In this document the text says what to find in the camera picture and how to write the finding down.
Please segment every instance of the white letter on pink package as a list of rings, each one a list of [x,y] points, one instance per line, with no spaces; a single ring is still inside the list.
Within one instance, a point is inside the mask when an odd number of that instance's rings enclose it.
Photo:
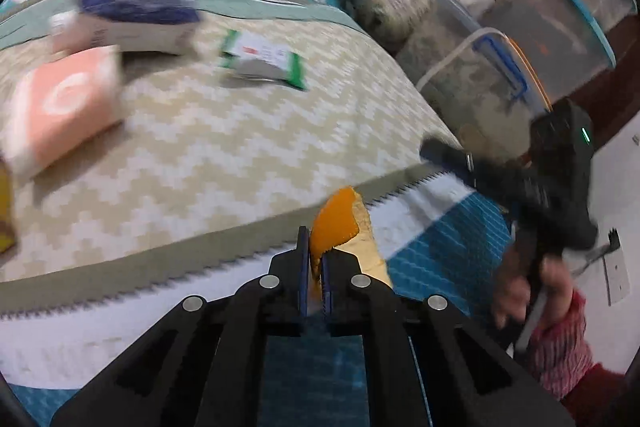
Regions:
[[[4,138],[13,175],[26,181],[122,120],[117,46],[92,48],[30,71],[15,88]]]

